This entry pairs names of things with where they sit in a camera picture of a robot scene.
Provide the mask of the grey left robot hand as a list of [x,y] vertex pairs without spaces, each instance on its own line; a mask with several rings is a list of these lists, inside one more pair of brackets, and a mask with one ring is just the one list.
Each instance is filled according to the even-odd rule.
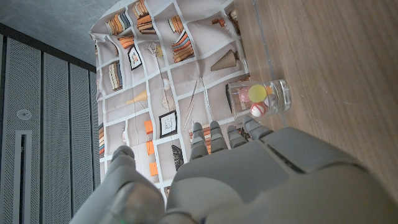
[[397,203],[359,161],[294,128],[273,131],[245,116],[251,140],[193,126],[190,161],[167,197],[120,146],[104,181],[73,223],[396,223]]

